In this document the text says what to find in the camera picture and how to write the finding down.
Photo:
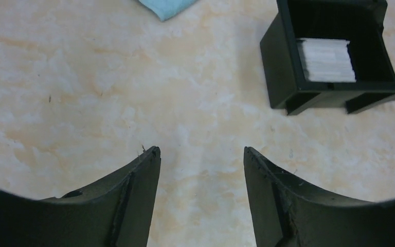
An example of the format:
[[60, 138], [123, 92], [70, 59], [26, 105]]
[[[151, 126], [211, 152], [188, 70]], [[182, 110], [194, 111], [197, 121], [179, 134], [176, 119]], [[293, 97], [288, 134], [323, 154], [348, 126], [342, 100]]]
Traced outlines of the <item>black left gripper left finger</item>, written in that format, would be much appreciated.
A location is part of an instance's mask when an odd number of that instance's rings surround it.
[[0, 190], [0, 246], [146, 246], [160, 173], [153, 146], [61, 198]]

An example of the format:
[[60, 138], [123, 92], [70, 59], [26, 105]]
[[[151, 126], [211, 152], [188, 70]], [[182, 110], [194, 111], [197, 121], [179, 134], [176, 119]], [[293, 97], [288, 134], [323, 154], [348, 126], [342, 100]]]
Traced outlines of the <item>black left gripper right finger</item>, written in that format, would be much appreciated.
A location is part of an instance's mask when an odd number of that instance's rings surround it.
[[313, 185], [244, 149], [257, 246], [395, 246], [395, 199], [368, 202]]

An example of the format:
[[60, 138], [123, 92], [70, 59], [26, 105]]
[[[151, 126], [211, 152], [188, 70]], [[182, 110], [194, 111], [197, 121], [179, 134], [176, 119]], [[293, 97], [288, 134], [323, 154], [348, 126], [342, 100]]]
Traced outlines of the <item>grey credit card stack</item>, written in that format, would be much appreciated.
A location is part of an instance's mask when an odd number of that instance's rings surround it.
[[348, 40], [300, 38], [297, 48], [306, 80], [355, 82]]

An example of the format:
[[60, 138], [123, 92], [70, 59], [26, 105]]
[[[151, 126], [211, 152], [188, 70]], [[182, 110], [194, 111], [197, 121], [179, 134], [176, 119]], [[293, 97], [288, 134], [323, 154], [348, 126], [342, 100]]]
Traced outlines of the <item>black plastic card box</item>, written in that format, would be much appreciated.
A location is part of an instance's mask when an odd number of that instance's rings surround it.
[[395, 101], [384, 40], [386, 1], [278, 1], [260, 42], [270, 106], [356, 114]]

